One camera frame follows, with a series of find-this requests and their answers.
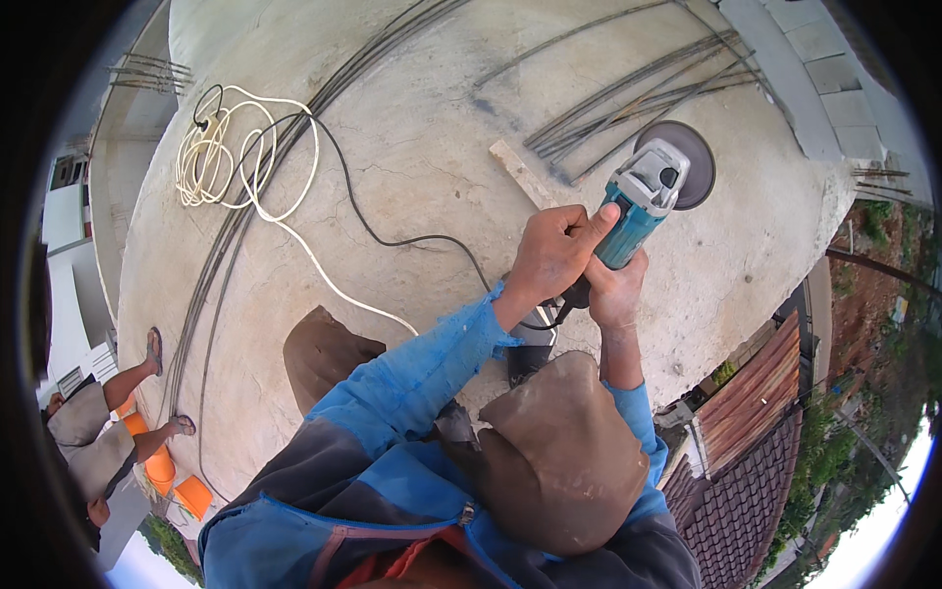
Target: rusty roof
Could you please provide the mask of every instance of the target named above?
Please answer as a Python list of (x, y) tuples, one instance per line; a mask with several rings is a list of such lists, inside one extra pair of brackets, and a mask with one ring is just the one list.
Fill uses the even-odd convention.
[(782, 418), (798, 396), (798, 311), (697, 411), (706, 463), (714, 475)]
[(788, 500), (801, 429), (796, 404), (713, 481), (694, 479), (685, 456), (664, 485), (704, 589), (741, 589), (762, 566)]

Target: orange bucket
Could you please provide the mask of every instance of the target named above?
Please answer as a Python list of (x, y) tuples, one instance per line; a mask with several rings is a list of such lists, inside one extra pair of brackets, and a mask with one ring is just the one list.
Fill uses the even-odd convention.
[(118, 417), (125, 416), (131, 411), (131, 407), (134, 406), (134, 393), (130, 393), (127, 396), (127, 401), (122, 403), (121, 407), (115, 410), (115, 413), (118, 414)]
[(144, 462), (144, 472), (154, 484), (154, 488), (166, 497), (173, 487), (173, 479), (176, 478), (176, 466), (173, 465), (166, 444), (161, 444), (154, 455)]
[(195, 475), (190, 475), (188, 479), (176, 485), (173, 495), (196, 517), (197, 521), (203, 521), (209, 504), (213, 502), (213, 494)]
[(124, 421), (124, 425), (131, 435), (146, 434), (150, 431), (147, 427), (147, 423), (144, 422), (144, 417), (141, 417), (140, 413), (137, 411), (125, 417), (122, 421)]

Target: worker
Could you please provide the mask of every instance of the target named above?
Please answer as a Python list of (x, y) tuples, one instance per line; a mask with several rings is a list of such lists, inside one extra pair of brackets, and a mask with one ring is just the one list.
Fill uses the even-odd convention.
[(100, 529), (108, 521), (107, 499), (135, 463), (150, 458), (174, 435), (196, 432), (192, 419), (174, 416), (152, 432), (131, 435), (124, 422), (118, 421), (102, 433), (111, 412), (121, 407), (144, 379), (163, 373), (161, 353), (160, 332), (152, 327), (143, 362), (104, 384), (89, 378), (67, 400), (54, 393), (41, 411), (42, 424), (64, 459), (77, 493), (87, 503), (88, 522), (94, 528)]
[[(635, 329), (647, 255), (612, 271), (593, 254), (618, 215), (534, 215), (506, 281), (389, 352), (321, 308), (304, 318), (284, 350), (304, 421), (203, 528), (207, 586), (699, 587), (656, 489), (667, 447)], [(453, 398), (583, 273), (601, 366), (557, 356), (482, 408), (475, 436)]]

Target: grinding disc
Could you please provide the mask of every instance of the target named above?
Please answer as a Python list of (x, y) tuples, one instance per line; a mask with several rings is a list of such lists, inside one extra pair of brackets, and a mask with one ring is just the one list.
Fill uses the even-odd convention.
[(641, 133), (635, 141), (635, 151), (651, 139), (664, 139), (690, 160), (690, 172), (677, 195), (674, 210), (690, 210), (705, 201), (716, 181), (716, 161), (707, 141), (693, 127), (680, 121), (659, 121)]

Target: hand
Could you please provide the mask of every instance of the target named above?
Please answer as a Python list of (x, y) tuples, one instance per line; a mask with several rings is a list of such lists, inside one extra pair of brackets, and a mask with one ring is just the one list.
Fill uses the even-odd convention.
[(589, 315), (603, 332), (634, 326), (647, 267), (648, 256), (644, 248), (639, 248), (621, 270), (609, 270), (593, 254), (585, 269), (586, 278), (592, 284)]
[(49, 404), (46, 406), (46, 413), (49, 417), (55, 415), (64, 402), (65, 397), (62, 396), (62, 393), (53, 393), (53, 396), (49, 398)]
[(618, 205), (605, 205), (591, 218), (582, 205), (548, 208), (527, 221), (506, 293), (537, 304), (558, 297), (586, 268), (595, 246), (618, 221)]
[(91, 523), (95, 524), (95, 527), (101, 528), (105, 525), (105, 522), (108, 521), (108, 518), (111, 517), (111, 510), (108, 509), (108, 503), (105, 501), (104, 497), (99, 497), (94, 501), (89, 501), (86, 505), (86, 508), (89, 510), (89, 519)]

